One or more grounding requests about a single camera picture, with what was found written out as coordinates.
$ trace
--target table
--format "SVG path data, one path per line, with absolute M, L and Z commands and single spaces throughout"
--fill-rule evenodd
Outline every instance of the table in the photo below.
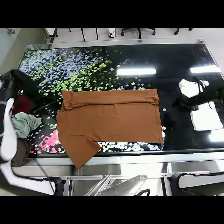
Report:
M 96 155 L 98 157 L 223 151 L 224 142 L 211 142 L 208 138 L 210 131 L 194 131 L 190 114 L 173 107 L 178 96 L 178 83 L 182 79 L 192 80 L 190 68 L 207 65 L 216 65 L 216 62 L 204 43 L 144 44 L 143 41 L 134 45 L 110 43 L 107 46 L 26 51 L 19 69 L 33 80 L 31 84 L 39 89 L 41 96 L 45 96 L 46 102 L 50 99 L 57 102 L 40 111 L 43 125 L 30 137 L 34 144 L 33 156 L 67 157 L 56 139 L 56 113 L 62 103 L 61 90 L 158 89 L 161 121 L 166 127 L 164 143 L 110 143 L 101 148 Z M 117 69 L 124 67 L 153 67 L 156 74 L 118 77 Z M 221 73 L 199 73 L 194 76 L 209 81 L 212 86 L 224 84 Z M 220 120 L 224 122 L 222 105 L 218 101 L 215 105 Z M 56 139 L 48 148 L 44 147 L 43 142 L 46 136 L 46 144 Z

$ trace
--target gray cloth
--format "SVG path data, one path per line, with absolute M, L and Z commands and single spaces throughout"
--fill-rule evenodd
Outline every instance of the gray cloth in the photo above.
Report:
M 12 123 L 18 138 L 27 138 L 29 133 L 41 124 L 41 118 L 20 112 L 12 117 Z

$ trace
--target brown fabric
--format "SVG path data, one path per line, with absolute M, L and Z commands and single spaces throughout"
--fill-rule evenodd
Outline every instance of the brown fabric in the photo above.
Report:
M 162 143 L 156 89 L 63 91 L 59 140 L 76 167 L 100 149 L 97 141 Z
M 25 164 L 26 159 L 30 154 L 30 150 L 32 149 L 32 144 L 21 138 L 17 138 L 17 151 L 15 156 L 12 159 L 13 166 L 22 166 Z

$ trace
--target tabletop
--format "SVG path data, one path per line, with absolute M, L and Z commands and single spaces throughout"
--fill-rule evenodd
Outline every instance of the tabletop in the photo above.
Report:
M 136 44 L 26 51 L 19 69 L 27 74 L 46 104 L 54 101 L 39 111 L 42 125 L 29 138 L 34 146 L 32 154 L 67 156 L 58 140 L 56 122 L 62 90 L 158 90 L 163 144 L 102 142 L 97 156 L 221 149 L 224 142 L 211 142 L 208 137 L 211 131 L 194 131 L 189 112 L 173 106 L 182 79 L 192 81 L 197 77 L 215 87 L 224 84 L 219 72 L 192 74 L 190 71 L 190 68 L 209 65 L 217 66 L 205 44 Z M 123 68 L 151 68 L 155 72 L 145 76 L 119 76 L 118 70 Z M 224 123 L 221 103 L 215 101 L 215 106 Z

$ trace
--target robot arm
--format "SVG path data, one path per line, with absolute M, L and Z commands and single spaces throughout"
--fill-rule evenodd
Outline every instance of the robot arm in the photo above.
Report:
M 12 71 L 0 77 L 0 169 L 11 185 L 55 195 L 58 184 L 63 185 L 60 180 L 23 178 L 15 175 L 12 171 L 11 160 L 16 154 L 17 136 L 11 121 L 11 110 L 14 98 L 18 96 L 18 90 L 17 77 L 13 75 Z

